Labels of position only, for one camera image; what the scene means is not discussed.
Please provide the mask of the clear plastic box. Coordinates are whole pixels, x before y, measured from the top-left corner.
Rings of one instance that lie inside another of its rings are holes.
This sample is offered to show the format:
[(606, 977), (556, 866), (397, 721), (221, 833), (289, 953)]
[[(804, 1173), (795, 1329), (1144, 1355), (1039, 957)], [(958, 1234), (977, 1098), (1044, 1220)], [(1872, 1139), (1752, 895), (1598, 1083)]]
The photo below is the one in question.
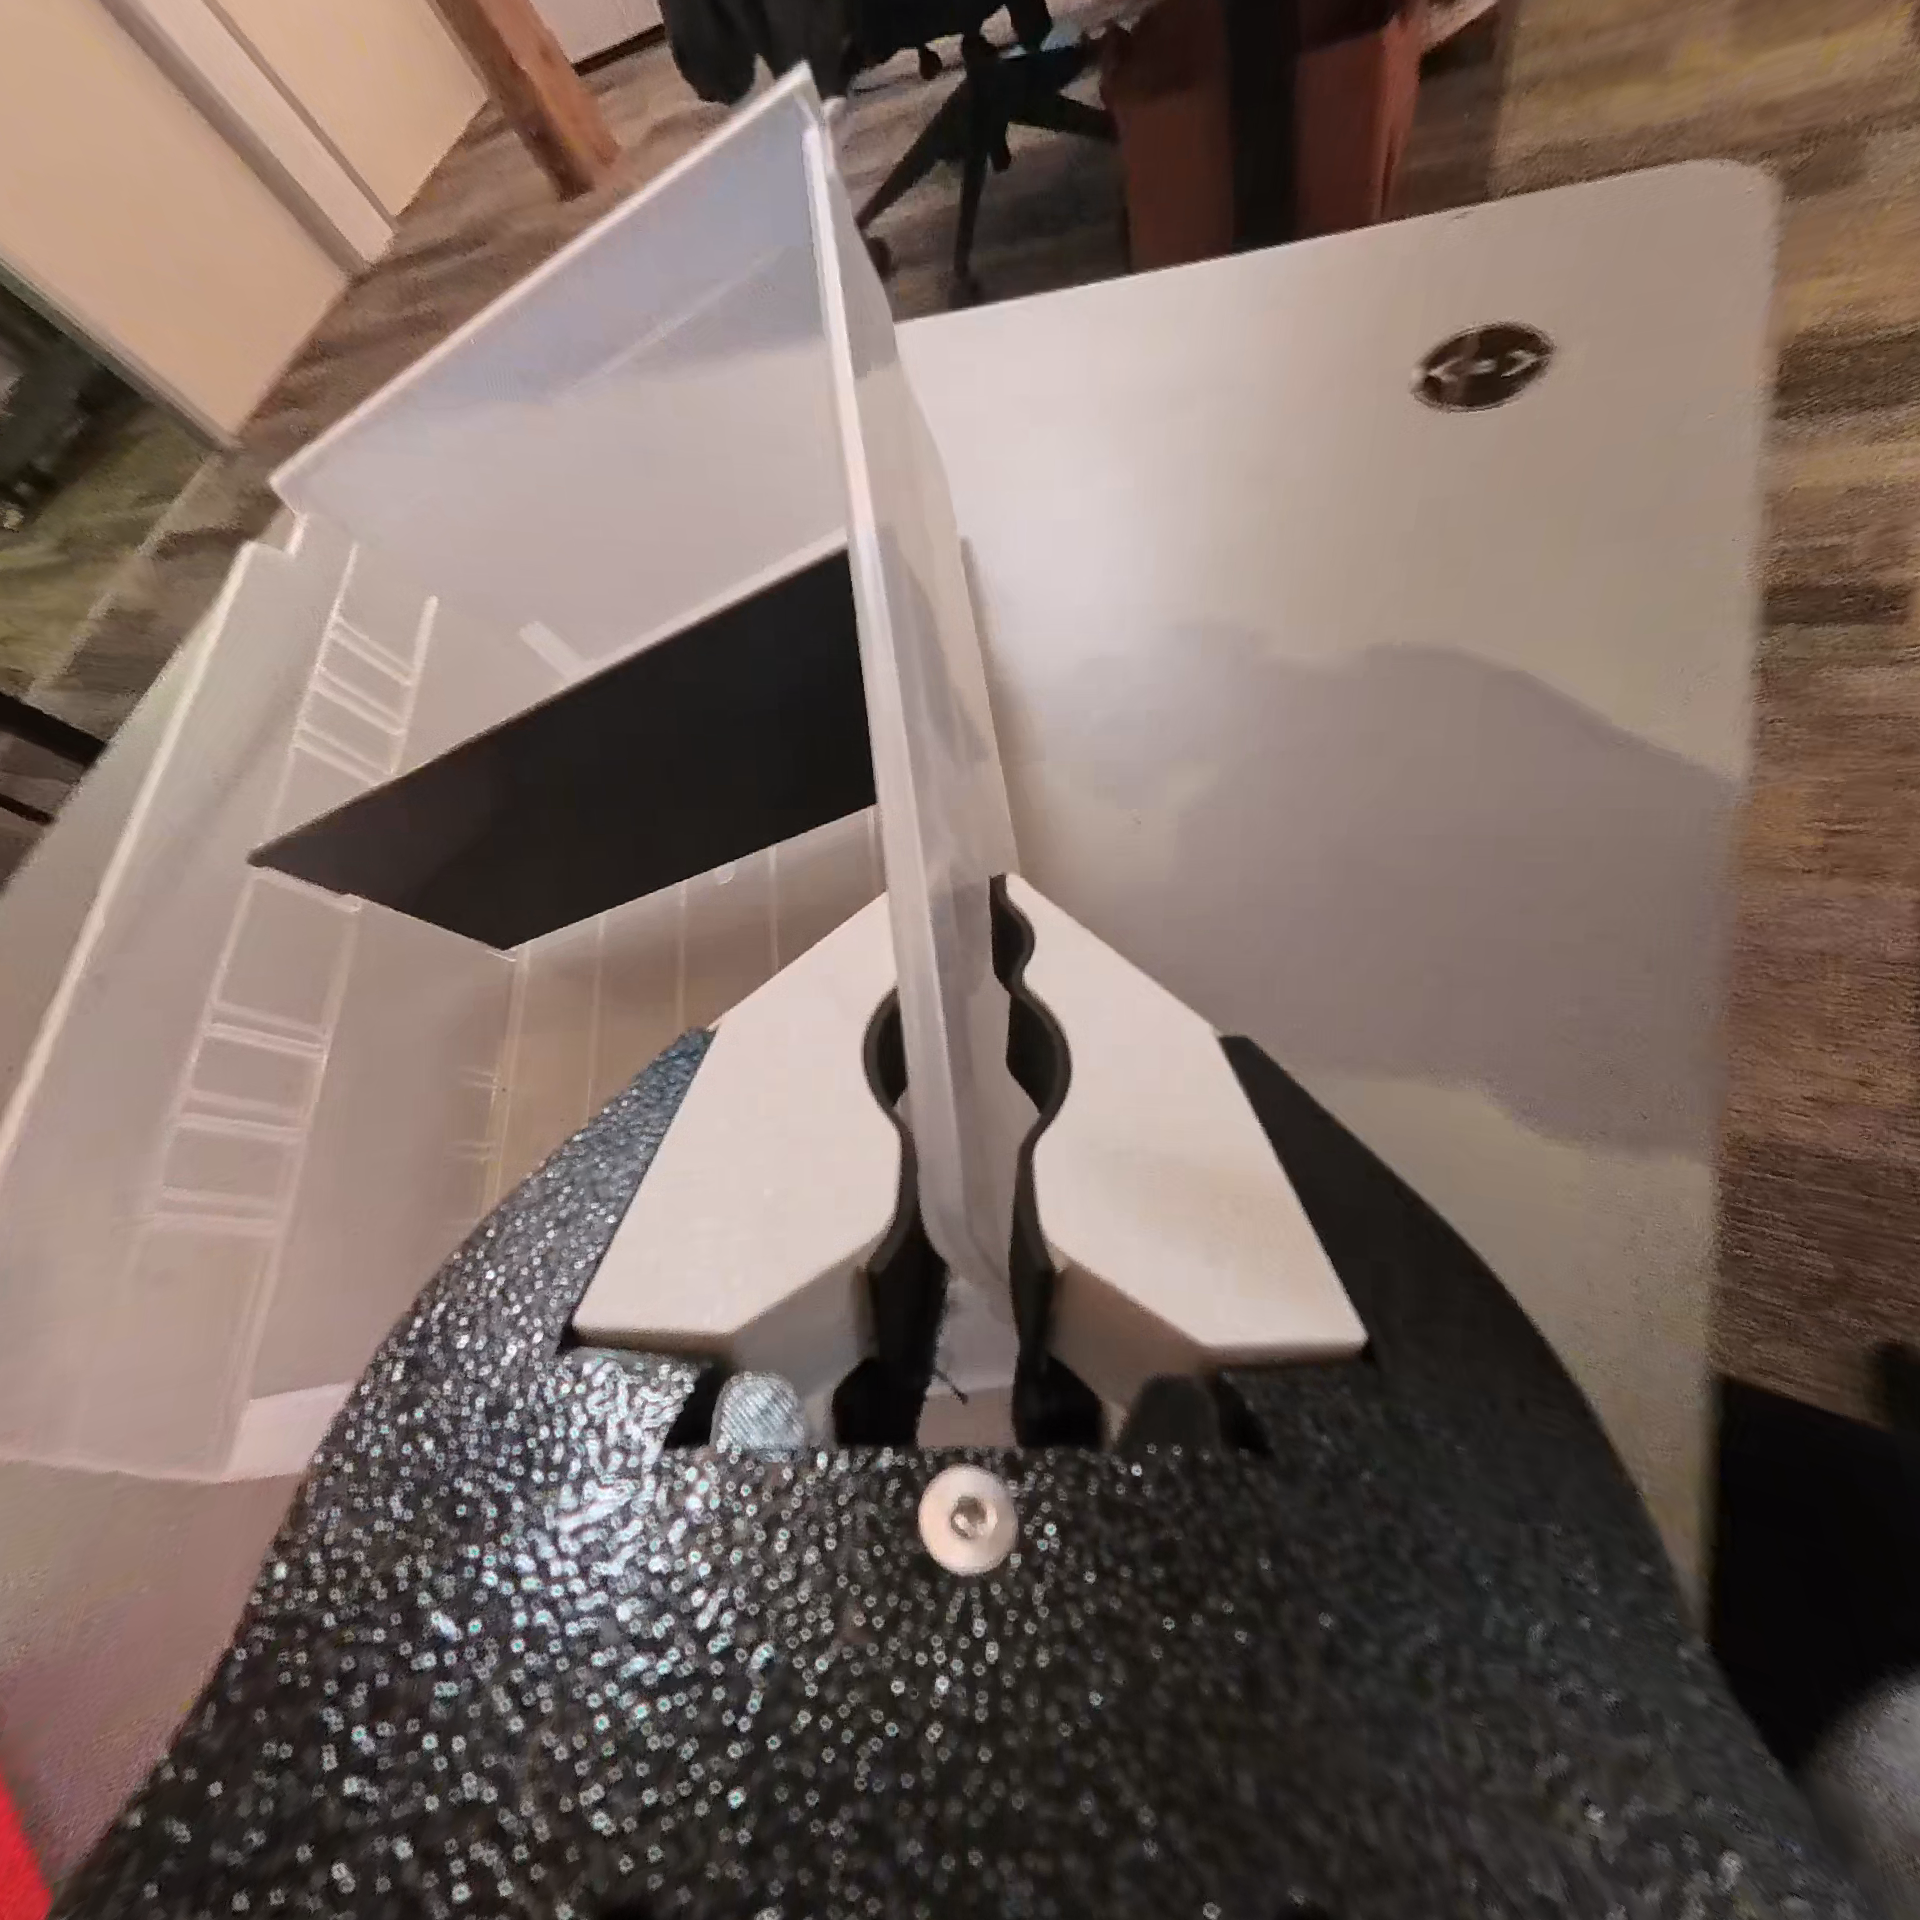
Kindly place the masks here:
[[(852, 567), (944, 1360), (1009, 1321), (989, 882), (1019, 868), (953, 496), (801, 74), (272, 481), (4, 884), (4, 1466), (216, 1481), (468, 1234), (525, 951), (248, 853), (830, 547)], [(809, 835), (681, 880), (775, 868)], [(616, 915), (631, 904), (577, 921)]]

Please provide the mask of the wooden post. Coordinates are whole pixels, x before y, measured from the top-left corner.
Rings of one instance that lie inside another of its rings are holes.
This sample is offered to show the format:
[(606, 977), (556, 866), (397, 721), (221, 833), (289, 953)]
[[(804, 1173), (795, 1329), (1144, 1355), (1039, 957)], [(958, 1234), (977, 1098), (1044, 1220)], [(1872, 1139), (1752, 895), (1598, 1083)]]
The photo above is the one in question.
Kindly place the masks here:
[(613, 179), (620, 147), (607, 120), (531, 2), (436, 2), (435, 11), (563, 201)]

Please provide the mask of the black office chair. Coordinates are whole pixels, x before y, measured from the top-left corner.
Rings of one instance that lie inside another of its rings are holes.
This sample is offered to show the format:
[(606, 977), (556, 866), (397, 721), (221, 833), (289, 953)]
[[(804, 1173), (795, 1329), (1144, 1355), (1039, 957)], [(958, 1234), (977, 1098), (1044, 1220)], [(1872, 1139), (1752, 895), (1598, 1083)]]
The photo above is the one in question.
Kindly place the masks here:
[(1013, 163), (1015, 129), (1112, 145), (1118, 129), (1103, 105), (1080, 100), (1072, 88), (1094, 71), (1103, 41), (1115, 34), (1112, 8), (1093, 5), (1089, 23), (1062, 23), (1049, 2), (877, 2), (855, 8), (852, 68), (915, 53), (924, 81), (941, 64), (932, 48), (956, 41), (960, 81), (926, 121), (894, 169), (856, 208), (855, 227), (879, 276), (896, 261), (875, 221), (939, 165), (961, 177), (950, 241), (948, 307), (981, 299), (973, 275), (976, 215), (989, 175)]

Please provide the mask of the white double door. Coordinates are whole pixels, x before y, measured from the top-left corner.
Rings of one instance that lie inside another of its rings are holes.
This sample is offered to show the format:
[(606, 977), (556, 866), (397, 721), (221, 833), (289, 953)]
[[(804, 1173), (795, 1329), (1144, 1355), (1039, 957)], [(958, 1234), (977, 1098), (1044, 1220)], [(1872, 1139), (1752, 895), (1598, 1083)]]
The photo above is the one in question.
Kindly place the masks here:
[(4, 2), (4, 272), (231, 442), (484, 100), (435, 5)]

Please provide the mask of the round desk grommet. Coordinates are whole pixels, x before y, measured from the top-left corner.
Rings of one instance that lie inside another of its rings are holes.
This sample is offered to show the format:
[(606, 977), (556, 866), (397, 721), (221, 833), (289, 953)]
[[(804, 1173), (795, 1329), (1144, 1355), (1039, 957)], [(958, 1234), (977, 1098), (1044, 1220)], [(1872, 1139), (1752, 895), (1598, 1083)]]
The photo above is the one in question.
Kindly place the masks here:
[(1464, 328), (1436, 343), (1408, 380), (1411, 395), (1437, 415), (1481, 415), (1517, 401), (1553, 360), (1548, 332), (1497, 321)]

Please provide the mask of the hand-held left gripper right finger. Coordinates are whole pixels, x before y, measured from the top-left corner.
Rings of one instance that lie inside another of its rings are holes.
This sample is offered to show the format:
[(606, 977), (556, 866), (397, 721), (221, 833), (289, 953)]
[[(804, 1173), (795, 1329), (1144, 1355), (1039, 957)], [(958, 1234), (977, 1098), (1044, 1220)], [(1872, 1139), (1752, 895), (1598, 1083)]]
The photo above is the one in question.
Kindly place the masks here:
[(1111, 1408), (1157, 1376), (1349, 1360), (1366, 1344), (1223, 1037), (1029, 880), (1023, 986), (1068, 1085), (1033, 1157), (1047, 1348)]

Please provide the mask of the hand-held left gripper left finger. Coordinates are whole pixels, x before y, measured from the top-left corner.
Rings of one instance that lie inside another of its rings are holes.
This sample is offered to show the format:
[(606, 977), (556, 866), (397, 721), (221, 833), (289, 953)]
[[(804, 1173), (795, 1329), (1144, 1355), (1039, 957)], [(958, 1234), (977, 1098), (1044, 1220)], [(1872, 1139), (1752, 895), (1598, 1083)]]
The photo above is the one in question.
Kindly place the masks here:
[(587, 1285), (590, 1348), (719, 1360), (827, 1396), (872, 1344), (861, 1273), (901, 1137), (861, 1048), (896, 988), (872, 899), (727, 1010)]

